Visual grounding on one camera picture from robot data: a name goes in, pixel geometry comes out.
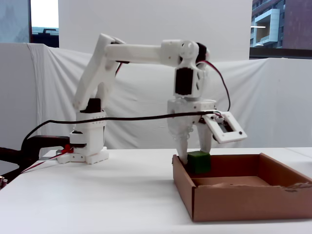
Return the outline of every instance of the green block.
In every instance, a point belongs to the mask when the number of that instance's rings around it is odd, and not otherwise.
[[[190,173],[200,174],[209,172],[211,169],[210,154],[202,151],[187,153],[187,171]]]

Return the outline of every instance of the building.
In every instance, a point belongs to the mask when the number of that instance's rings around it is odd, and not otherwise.
[[[312,0],[253,0],[250,47],[312,49]]]

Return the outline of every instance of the white robotic arm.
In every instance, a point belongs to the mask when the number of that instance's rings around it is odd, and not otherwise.
[[[174,96],[168,102],[169,113],[206,111],[215,109],[215,101],[201,100],[203,82],[207,77],[205,65],[196,63],[206,59],[206,47],[193,41],[164,40],[160,46],[130,45],[119,39],[101,34],[94,54],[78,84],[74,99],[77,120],[106,117],[104,107],[112,90],[119,63],[163,64],[175,69]],[[95,98],[90,98],[97,89]],[[184,163],[187,162],[187,138],[192,125],[198,127],[201,149],[210,151],[212,133],[219,143],[241,140],[246,136],[230,113],[222,114],[231,126],[232,138],[220,132],[220,125],[210,116],[176,117],[168,119],[168,128],[177,143],[177,151]],[[106,121],[77,124],[70,134],[74,147],[72,154],[58,157],[60,163],[86,161],[93,164],[108,158],[104,146]]]

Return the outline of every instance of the black cable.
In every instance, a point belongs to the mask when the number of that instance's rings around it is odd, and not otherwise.
[[[204,61],[200,61],[200,62],[204,62],[206,64],[208,64],[209,66],[211,66],[218,74],[219,76],[221,77],[222,79],[222,83],[224,85],[224,88],[226,90],[226,94],[228,95],[228,100],[229,100],[229,108],[228,108],[228,111],[230,111],[230,108],[231,108],[231,99],[230,99],[230,94],[229,94],[229,90],[228,90],[228,87],[226,86],[225,82],[224,82],[224,79],[223,79],[223,76],[221,74],[221,72],[209,61],[207,60],[204,60]]]
[[[116,76],[116,75],[117,75],[117,73],[119,72],[119,70],[120,70],[121,66],[122,66],[122,63],[120,63],[120,64],[119,64],[119,66],[118,66],[118,68],[117,68],[117,70],[116,70],[116,72],[115,72],[115,76]]]
[[[36,130],[41,128],[42,126],[48,123],[57,123],[57,124],[79,124],[79,123],[91,123],[91,122],[98,122],[104,120],[113,120],[113,121],[138,121],[138,120],[151,120],[151,119],[161,119],[161,118],[174,118],[174,117],[182,117],[182,116],[202,116],[208,114],[218,114],[221,113],[219,111],[199,111],[199,112],[185,112],[185,113],[175,113],[175,114],[167,114],[161,116],[147,116],[147,117],[104,117],[104,118],[95,118],[95,119],[87,119],[87,120],[80,120],[80,121],[58,121],[58,120],[47,120],[42,124],[38,125],[34,128],[27,136],[24,138],[22,147],[25,144],[26,140],[34,133]]]

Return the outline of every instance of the box flap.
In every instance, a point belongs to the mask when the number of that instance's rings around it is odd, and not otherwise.
[[[193,217],[193,194],[195,184],[184,169],[180,159],[174,155],[173,157],[173,170],[174,170],[174,181],[177,189],[179,190],[180,196],[184,205],[189,212],[190,216]]]
[[[292,191],[278,186],[219,186],[195,188],[194,221],[312,217],[311,187]]]
[[[272,186],[290,187],[300,183],[312,184],[311,178],[265,154],[259,156],[258,176]]]
[[[191,178],[256,176],[259,155],[211,155],[211,170],[199,175],[189,173]]]
[[[195,178],[193,182],[196,186],[202,185],[248,185],[248,186],[269,186],[267,182],[257,176],[232,176],[232,177],[210,177]]]

